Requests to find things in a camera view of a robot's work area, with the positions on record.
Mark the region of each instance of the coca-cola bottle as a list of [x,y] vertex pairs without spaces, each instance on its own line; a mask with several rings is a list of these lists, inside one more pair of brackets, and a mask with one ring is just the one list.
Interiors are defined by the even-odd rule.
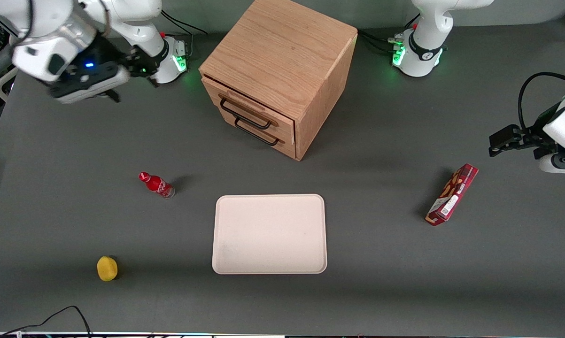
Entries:
[[176,190],[169,184],[168,182],[162,180],[159,176],[151,176],[144,171],[138,175],[138,178],[145,182],[147,188],[150,191],[155,192],[156,194],[164,197],[164,199],[171,199],[172,196],[176,193]]

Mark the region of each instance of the cable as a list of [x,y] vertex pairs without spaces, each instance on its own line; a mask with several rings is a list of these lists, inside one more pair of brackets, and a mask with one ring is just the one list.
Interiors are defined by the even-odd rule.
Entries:
[[18,42],[16,42],[13,45],[13,47],[16,47],[18,44],[22,43],[23,41],[25,41],[25,39],[30,37],[31,30],[34,27],[34,2],[33,2],[33,0],[27,0],[27,17],[29,17],[29,19],[30,19],[29,28],[27,29],[27,32],[25,32],[25,35],[23,36],[23,38],[21,40],[19,40]]
[[109,16],[109,9],[103,0],[98,0],[101,3],[102,9],[105,12],[105,30],[102,32],[102,36],[107,37],[111,33],[111,17]]
[[525,119],[522,116],[522,98],[525,95],[526,86],[528,86],[529,83],[531,83],[531,81],[533,81],[533,79],[535,79],[536,77],[555,77],[557,79],[561,79],[562,81],[565,81],[565,75],[552,73],[551,71],[542,71],[540,73],[531,75],[529,79],[527,79],[525,83],[522,84],[522,87],[520,88],[520,93],[518,94],[518,121],[520,122],[520,128],[528,137],[531,137],[531,135],[529,134],[529,130],[525,126]]
[[373,36],[372,34],[370,34],[368,32],[364,32],[363,30],[357,30],[357,33],[364,36],[364,37],[371,38],[372,40],[387,42],[387,39]]
[[365,38],[364,41],[366,41],[366,42],[369,43],[372,47],[378,49],[379,51],[383,51],[383,52],[385,52],[385,53],[390,53],[390,52],[392,52],[392,50],[382,48],[382,47],[380,47],[379,45],[376,45],[374,42],[368,40],[367,38]]
[[5,336],[8,336],[9,334],[12,334],[13,332],[18,332],[18,331],[21,331],[21,330],[24,330],[24,329],[29,329],[29,328],[31,328],[31,327],[41,327],[41,326],[44,325],[46,322],[50,321],[50,319],[51,319],[52,317],[55,317],[56,315],[58,315],[59,313],[65,311],[65,310],[67,310],[68,308],[74,308],[76,311],[78,311],[78,314],[80,314],[80,317],[82,317],[82,321],[84,322],[84,326],[85,326],[86,332],[87,332],[87,334],[88,334],[88,337],[90,338],[90,336],[91,336],[91,328],[88,326],[88,322],[86,321],[84,315],[82,314],[82,312],[80,311],[80,309],[78,308],[78,306],[75,306],[75,305],[70,305],[70,306],[67,306],[67,307],[62,308],[61,310],[59,310],[59,311],[53,313],[52,315],[50,315],[47,319],[44,319],[44,321],[43,321],[42,323],[40,323],[40,324],[25,325],[25,326],[23,326],[23,327],[18,327],[17,329],[13,329],[13,330],[7,331],[7,332],[1,334],[1,335],[0,335],[0,338],[4,338]]
[[416,15],[413,19],[411,19],[408,23],[406,23],[405,26],[403,26],[403,28],[408,28],[412,22],[416,21],[418,17],[420,17],[420,13],[418,13],[418,15]]
[[202,30],[201,28],[192,26],[192,25],[190,25],[190,24],[188,24],[188,23],[186,23],[186,22],[184,22],[184,21],[180,21],[179,19],[176,19],[175,17],[172,17],[171,15],[168,14],[168,12],[166,12],[166,11],[164,11],[164,10],[162,10],[162,14],[163,14],[164,17],[169,17],[171,20],[174,20],[174,21],[177,22],[177,23],[181,23],[181,24],[183,24],[183,25],[185,25],[185,26],[188,26],[188,27],[190,27],[190,28],[195,28],[195,30],[201,31],[201,32],[205,33],[205,35],[209,35],[209,33],[205,32],[205,31]]
[[177,24],[175,21],[173,21],[172,19],[170,19],[169,17],[167,17],[163,11],[162,11],[162,15],[163,17],[165,17],[166,19],[168,19],[169,22],[173,23],[175,26],[177,26],[178,28],[180,28],[181,30],[185,31],[187,34],[192,35],[193,33],[191,33],[189,30],[187,30],[186,28],[182,27],[181,25]]
[[190,34],[190,53],[188,53],[188,57],[193,55],[194,51],[194,34]]

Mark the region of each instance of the drawer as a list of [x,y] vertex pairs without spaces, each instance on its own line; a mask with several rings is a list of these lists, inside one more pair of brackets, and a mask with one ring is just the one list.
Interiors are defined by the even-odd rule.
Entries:
[[295,158],[295,123],[291,119],[208,77],[201,81],[228,124]]

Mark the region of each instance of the wood grain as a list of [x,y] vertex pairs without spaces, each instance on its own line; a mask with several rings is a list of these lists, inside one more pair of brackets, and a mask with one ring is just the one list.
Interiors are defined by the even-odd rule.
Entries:
[[290,0],[255,0],[199,67],[222,117],[300,161],[345,89],[357,30]]
[[356,33],[290,0],[255,0],[199,70],[297,120]]
[[357,33],[353,40],[347,44],[345,51],[341,53],[338,64],[333,67],[330,75],[326,77],[326,80],[318,90],[314,100],[310,103],[306,113],[303,114],[295,124],[295,134],[297,135],[297,160],[301,161],[301,159],[303,159],[308,147],[310,147],[312,141],[314,141],[319,129],[322,127],[330,111],[334,105],[336,105],[336,102],[345,90],[356,40]]

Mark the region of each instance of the white wall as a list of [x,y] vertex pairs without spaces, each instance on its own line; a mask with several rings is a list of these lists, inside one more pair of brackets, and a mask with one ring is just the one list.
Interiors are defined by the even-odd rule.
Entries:
[[[299,4],[347,22],[357,28],[403,26],[418,13],[410,0],[295,0]],[[226,32],[252,0],[163,0],[173,17],[209,32]],[[565,15],[565,0],[495,0],[491,6],[453,13],[456,25],[519,25]],[[165,32],[180,32],[164,18],[155,25]]]

